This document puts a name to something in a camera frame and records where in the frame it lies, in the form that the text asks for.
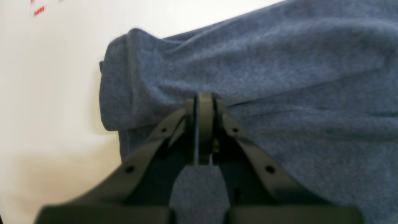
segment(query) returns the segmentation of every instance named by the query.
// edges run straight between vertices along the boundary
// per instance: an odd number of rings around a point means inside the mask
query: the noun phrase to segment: screw hole
[[[274,174],[275,173],[275,168],[273,168],[272,166],[266,166],[265,170],[267,172],[269,172],[270,174]]]
[[[126,168],[126,173],[131,173],[134,171],[134,166],[129,166]]]

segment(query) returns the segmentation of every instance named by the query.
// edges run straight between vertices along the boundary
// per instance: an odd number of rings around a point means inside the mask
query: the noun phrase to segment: blue heathered cloth
[[[112,41],[100,108],[122,160],[198,91],[221,95],[252,139],[314,193],[398,223],[398,1],[289,0],[158,39]],[[221,223],[217,167],[186,167],[180,223]]]

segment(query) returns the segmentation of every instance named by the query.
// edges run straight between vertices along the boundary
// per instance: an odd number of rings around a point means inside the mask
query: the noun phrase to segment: black plastic base
[[[175,224],[176,216],[168,207],[65,205],[48,206],[40,211],[40,224]]]
[[[363,224],[354,207],[337,206],[236,206],[224,224]]]

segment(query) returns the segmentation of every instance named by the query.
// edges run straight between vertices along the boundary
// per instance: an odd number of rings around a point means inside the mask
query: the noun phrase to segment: white surface
[[[120,163],[98,103],[108,43],[133,27],[165,37],[279,0],[65,0],[35,18],[28,0],[0,0],[0,214],[30,224]]]

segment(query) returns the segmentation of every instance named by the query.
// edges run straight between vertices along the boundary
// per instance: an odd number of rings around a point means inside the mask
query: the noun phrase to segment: red marking
[[[44,6],[41,7],[40,9],[36,10],[36,11],[33,13],[33,16],[39,15],[39,14],[42,13],[45,9],[46,9],[46,8],[45,8]]]

